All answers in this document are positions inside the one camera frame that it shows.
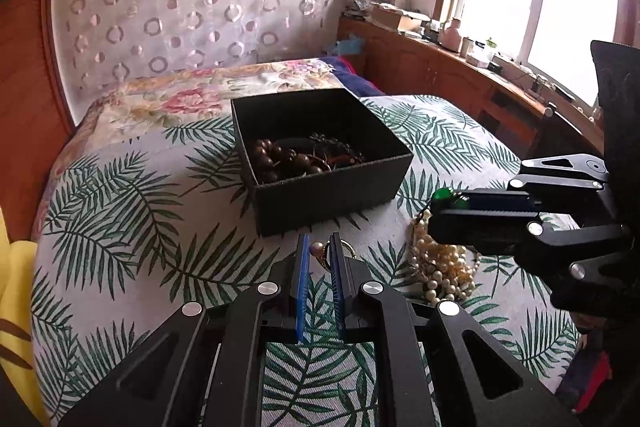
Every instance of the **bed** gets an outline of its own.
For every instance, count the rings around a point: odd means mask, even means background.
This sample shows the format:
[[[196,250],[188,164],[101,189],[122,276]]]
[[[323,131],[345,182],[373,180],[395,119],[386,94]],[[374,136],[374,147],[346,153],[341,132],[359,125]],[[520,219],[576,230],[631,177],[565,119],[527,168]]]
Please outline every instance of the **bed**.
[[[519,160],[450,103],[383,96],[340,62],[297,60],[143,79],[92,106],[52,169],[34,237],[34,359],[52,423],[184,302],[228,303],[294,251],[261,238],[239,176],[229,99],[346,87],[414,152],[396,199],[305,229],[338,230],[408,295],[410,218],[439,187],[504,187]],[[372,425],[372,347],[338,341],[330,277],[312,261],[305,344],[271,344],[262,424]],[[482,258],[466,311],[554,390],[577,331],[539,279]]]

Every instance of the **cardboard box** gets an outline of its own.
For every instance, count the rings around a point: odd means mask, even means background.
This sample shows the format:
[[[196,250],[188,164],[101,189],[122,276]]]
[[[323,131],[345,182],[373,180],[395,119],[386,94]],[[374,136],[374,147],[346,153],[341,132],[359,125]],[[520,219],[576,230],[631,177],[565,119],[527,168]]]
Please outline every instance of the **cardboard box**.
[[[306,227],[395,198],[414,157],[346,89],[249,96],[231,101],[236,149],[260,235]],[[273,184],[258,184],[247,149],[256,140],[318,132],[348,143],[367,162]]]
[[[373,7],[371,19],[380,25],[401,32],[420,32],[420,26],[430,19],[420,13],[405,12],[399,8],[380,6]]]

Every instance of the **silver screw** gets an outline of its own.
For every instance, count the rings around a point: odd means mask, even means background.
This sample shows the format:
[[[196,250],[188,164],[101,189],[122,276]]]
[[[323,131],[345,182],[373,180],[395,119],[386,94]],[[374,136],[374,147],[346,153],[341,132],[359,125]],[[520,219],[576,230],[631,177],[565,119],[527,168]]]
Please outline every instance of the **silver screw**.
[[[369,281],[362,285],[362,289],[364,290],[364,293],[368,293],[369,295],[378,295],[379,293],[382,293],[384,288],[382,287],[382,284],[377,281]]]
[[[440,310],[440,313],[449,315],[449,317],[455,317],[456,315],[458,315],[458,313],[460,313],[460,306],[458,306],[453,301],[440,302],[440,304],[438,304],[438,309]]]
[[[202,304],[199,302],[187,302],[182,307],[182,314],[187,315],[187,317],[195,317],[196,315],[200,315],[202,313]]]
[[[278,291],[278,285],[271,281],[263,282],[258,286],[258,293],[262,295],[273,295],[276,291]]]
[[[529,230],[529,233],[531,235],[542,235],[543,232],[542,225],[540,225],[540,223],[536,223],[535,221],[531,221],[531,223],[527,225],[527,230]]]
[[[584,279],[584,268],[580,263],[573,263],[569,268],[569,272],[571,272],[574,279]]]

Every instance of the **bottle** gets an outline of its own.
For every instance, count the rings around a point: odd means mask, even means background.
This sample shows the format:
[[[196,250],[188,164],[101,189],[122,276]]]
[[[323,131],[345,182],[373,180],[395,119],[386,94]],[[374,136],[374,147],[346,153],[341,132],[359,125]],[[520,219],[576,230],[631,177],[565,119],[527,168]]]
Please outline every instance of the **bottle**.
[[[440,44],[452,52],[460,53],[462,35],[460,35],[460,19],[452,19],[451,24],[440,34]]]

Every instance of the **pearl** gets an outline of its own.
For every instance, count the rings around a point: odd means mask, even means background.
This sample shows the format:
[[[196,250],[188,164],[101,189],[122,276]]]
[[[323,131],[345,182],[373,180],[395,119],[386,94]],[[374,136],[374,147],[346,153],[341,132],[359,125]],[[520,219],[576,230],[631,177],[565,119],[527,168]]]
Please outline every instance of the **pearl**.
[[[320,241],[316,241],[312,243],[309,247],[309,253],[318,259],[319,257],[324,257],[324,245],[320,243]]]

